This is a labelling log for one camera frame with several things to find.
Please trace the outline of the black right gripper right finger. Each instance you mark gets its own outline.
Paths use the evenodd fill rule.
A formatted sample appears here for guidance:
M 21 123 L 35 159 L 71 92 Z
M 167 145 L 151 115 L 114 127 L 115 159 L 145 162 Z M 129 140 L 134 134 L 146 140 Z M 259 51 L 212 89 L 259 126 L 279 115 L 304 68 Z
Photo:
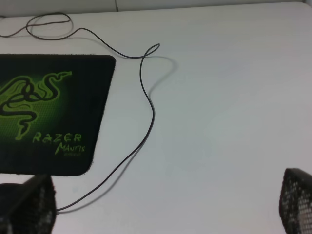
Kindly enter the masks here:
M 312 176 L 299 168 L 284 172 L 279 216 L 287 234 L 312 232 Z

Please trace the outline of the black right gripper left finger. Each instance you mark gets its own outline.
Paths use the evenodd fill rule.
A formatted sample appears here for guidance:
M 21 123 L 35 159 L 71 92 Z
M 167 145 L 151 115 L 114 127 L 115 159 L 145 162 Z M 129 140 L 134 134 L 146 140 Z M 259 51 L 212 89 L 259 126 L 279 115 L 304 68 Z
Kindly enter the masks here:
M 50 234 L 56 221 L 55 188 L 49 175 L 0 185 L 2 234 Z

